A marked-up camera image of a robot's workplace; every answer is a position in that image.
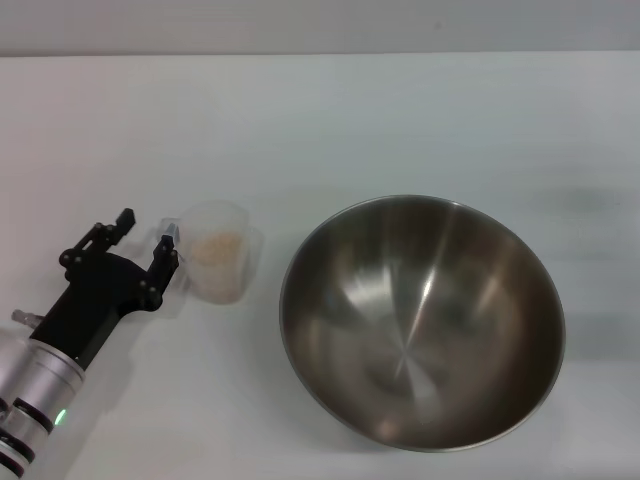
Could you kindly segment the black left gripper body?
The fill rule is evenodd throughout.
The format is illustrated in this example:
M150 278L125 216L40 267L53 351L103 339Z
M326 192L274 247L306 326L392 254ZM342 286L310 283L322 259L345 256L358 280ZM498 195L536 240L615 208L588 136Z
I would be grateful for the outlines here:
M30 335L88 368L125 315L143 309L147 272L111 253L61 256L69 285Z

